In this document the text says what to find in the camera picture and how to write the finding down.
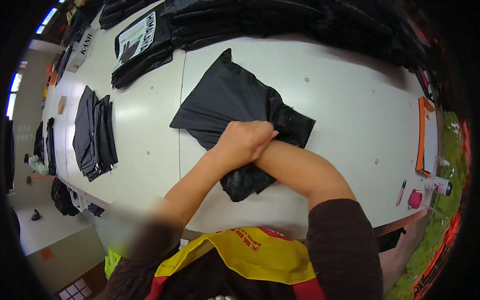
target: forearm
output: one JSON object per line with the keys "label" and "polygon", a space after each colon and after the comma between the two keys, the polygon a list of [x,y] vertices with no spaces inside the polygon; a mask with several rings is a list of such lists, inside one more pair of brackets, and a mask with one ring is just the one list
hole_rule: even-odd
{"label": "forearm", "polygon": [[184,226],[188,224],[208,192],[227,173],[228,171],[216,163],[215,156],[209,151],[168,191],[164,198],[175,206]]}
{"label": "forearm", "polygon": [[309,210],[330,199],[355,196],[343,176],[323,157],[290,144],[272,141],[255,164],[308,198]]}

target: worker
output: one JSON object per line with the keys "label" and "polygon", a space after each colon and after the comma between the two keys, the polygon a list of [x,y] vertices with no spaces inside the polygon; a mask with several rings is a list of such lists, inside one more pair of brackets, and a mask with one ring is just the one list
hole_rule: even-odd
{"label": "worker", "polygon": [[42,175],[48,175],[48,167],[44,165],[38,155],[32,156],[30,154],[25,154],[24,163],[28,164],[36,172]]}
{"label": "worker", "polygon": [[[230,122],[164,198],[186,226],[222,177],[254,163],[308,199],[307,247],[268,228],[204,234],[155,259],[121,258],[106,299],[382,299],[373,230],[347,182],[319,155],[273,140],[277,134],[267,121]],[[162,230],[143,234],[133,248],[168,244]]]}

